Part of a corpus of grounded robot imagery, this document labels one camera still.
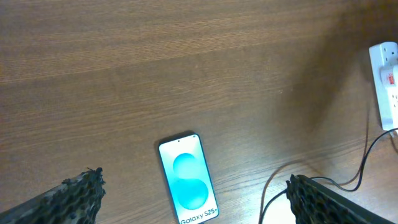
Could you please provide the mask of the white power strip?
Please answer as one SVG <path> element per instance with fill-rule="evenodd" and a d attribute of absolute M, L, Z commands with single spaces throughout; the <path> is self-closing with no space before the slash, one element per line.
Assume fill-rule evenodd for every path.
<path fill-rule="evenodd" d="M 382 129 L 397 128 L 397 43 L 383 42 L 369 48 Z"/>

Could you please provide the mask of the blue Galaxy smartphone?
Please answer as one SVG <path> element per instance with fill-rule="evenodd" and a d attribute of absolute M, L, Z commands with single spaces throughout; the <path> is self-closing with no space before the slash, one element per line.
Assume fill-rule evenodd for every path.
<path fill-rule="evenodd" d="M 220 210 L 201 138 L 193 131 L 160 141 L 158 152 L 179 224 L 205 223 Z"/>

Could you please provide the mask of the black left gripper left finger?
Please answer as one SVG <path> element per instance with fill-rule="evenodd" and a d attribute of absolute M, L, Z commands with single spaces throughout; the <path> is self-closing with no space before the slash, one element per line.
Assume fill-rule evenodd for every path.
<path fill-rule="evenodd" d="M 1 224 L 94 224 L 106 195 L 103 169 L 88 169 L 1 213 Z"/>

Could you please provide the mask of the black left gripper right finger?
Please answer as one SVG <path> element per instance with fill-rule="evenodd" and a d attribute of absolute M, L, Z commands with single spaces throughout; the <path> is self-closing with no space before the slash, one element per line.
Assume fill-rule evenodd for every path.
<path fill-rule="evenodd" d="M 291 175 L 287 199 L 297 224 L 394 224 L 304 175 Z"/>

